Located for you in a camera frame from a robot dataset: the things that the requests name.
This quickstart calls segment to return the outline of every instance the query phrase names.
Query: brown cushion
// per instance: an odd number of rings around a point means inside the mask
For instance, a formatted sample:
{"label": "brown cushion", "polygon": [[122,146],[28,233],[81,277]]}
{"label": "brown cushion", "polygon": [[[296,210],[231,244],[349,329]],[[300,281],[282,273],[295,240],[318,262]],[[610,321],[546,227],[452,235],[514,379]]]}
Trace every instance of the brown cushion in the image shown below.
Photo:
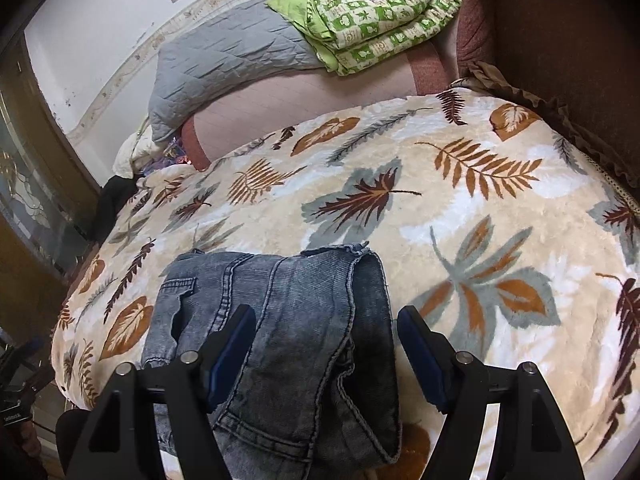
{"label": "brown cushion", "polygon": [[493,0],[462,0],[456,41],[458,70],[470,62],[495,64],[494,36]]}
{"label": "brown cushion", "polygon": [[601,164],[638,196],[640,49],[616,14],[603,0],[494,0],[494,9],[505,79],[545,100],[561,96],[600,144]]}
{"label": "brown cushion", "polygon": [[200,141],[196,135],[193,116],[189,117],[182,125],[180,134],[182,136],[182,147],[193,164],[193,167],[198,171],[206,170],[209,167],[210,161],[209,157],[207,157],[206,153],[202,150]]}
{"label": "brown cushion", "polygon": [[431,41],[411,47],[406,51],[406,58],[414,75],[417,95],[437,94],[449,87],[452,78],[445,72]]}

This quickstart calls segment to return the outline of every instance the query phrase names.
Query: leaf-patterned blanket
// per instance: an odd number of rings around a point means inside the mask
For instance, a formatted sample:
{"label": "leaf-patterned blanket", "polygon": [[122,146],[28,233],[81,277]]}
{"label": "leaf-patterned blanket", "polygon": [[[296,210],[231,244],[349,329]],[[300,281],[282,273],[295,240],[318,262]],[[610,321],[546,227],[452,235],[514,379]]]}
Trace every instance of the leaf-patterned blanket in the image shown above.
{"label": "leaf-patterned blanket", "polygon": [[[587,478],[602,480],[598,462],[638,429],[637,205],[526,108],[468,89],[395,99],[274,132],[205,173],[173,166],[139,186],[54,334],[56,381],[78,406],[92,407],[120,362],[139,361],[178,254],[289,255],[369,240],[396,313],[414,304],[488,364],[538,364]],[[404,451],[368,478],[417,480],[442,426],[400,347],[398,374]],[[489,410],[478,478],[496,422]]]}

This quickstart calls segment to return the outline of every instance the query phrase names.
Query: black cable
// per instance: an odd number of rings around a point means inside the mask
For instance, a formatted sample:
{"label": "black cable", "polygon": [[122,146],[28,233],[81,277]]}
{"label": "black cable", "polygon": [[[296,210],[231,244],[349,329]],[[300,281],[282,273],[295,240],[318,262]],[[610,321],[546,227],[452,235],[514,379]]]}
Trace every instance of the black cable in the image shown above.
{"label": "black cable", "polygon": [[43,426],[42,424],[38,424],[35,420],[32,420],[32,422],[39,428],[42,428],[43,430],[49,431],[49,433],[53,433],[56,434],[55,431],[50,430],[49,428],[46,428],[45,426]]}

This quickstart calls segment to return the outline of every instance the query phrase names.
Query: person's hand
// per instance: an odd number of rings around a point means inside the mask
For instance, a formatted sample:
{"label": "person's hand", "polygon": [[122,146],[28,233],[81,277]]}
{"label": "person's hand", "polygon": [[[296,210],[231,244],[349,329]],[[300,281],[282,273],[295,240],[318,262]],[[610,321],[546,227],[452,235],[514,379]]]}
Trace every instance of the person's hand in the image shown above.
{"label": "person's hand", "polygon": [[20,425],[20,438],[22,439],[20,445],[25,453],[32,458],[36,458],[42,451],[42,444],[38,440],[33,422],[27,420]]}

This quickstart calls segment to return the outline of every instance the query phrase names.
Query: blue jeans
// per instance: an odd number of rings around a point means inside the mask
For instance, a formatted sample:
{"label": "blue jeans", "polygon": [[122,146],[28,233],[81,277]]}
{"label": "blue jeans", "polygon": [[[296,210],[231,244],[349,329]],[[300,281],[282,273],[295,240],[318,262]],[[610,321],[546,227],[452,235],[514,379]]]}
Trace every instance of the blue jeans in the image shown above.
{"label": "blue jeans", "polygon": [[[257,333],[229,400],[210,416],[237,479],[342,478],[393,463],[401,425],[382,263],[361,244],[299,256],[188,253],[158,293],[142,365],[197,350],[239,304]],[[165,406],[162,449],[175,453]]]}

